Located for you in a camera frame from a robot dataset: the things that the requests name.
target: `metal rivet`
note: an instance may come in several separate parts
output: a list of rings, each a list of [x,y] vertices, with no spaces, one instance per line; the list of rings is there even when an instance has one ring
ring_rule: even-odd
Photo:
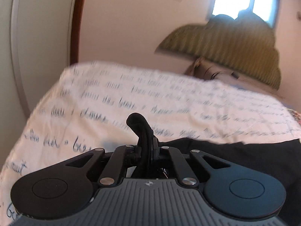
[[[192,177],[186,177],[182,180],[182,183],[186,185],[195,185],[197,183],[197,180]]]
[[[115,180],[111,177],[103,177],[99,182],[103,185],[111,185],[115,182]]]

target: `white bedsheet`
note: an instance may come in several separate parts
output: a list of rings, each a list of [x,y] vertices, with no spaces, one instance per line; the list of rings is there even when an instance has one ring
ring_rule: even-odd
[[[220,81],[92,62],[67,68],[29,118],[0,174],[0,225],[16,220],[10,189],[21,176],[96,147],[112,152],[138,138],[126,125],[139,112],[160,141],[277,143],[301,129],[272,97]]]

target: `curved upholstered headboard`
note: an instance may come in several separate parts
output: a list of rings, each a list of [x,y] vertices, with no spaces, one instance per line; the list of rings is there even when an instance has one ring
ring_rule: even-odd
[[[243,10],[235,20],[221,14],[206,25],[182,26],[159,48],[205,57],[279,89],[279,56],[274,45],[274,32],[268,24]]]

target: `gray ribbed plate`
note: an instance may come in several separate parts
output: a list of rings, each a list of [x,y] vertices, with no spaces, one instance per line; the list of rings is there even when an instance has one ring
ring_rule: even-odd
[[[121,185],[100,189],[81,212],[58,220],[20,217],[13,226],[283,226],[278,218],[239,221],[210,208],[195,189],[174,179],[125,178]]]

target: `brown door frame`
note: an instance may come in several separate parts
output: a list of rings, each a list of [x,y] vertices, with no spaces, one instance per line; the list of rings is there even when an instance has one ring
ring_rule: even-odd
[[[71,41],[70,41],[70,64],[75,64],[79,61],[79,32],[82,21],[82,10],[84,0],[75,0],[72,17]]]

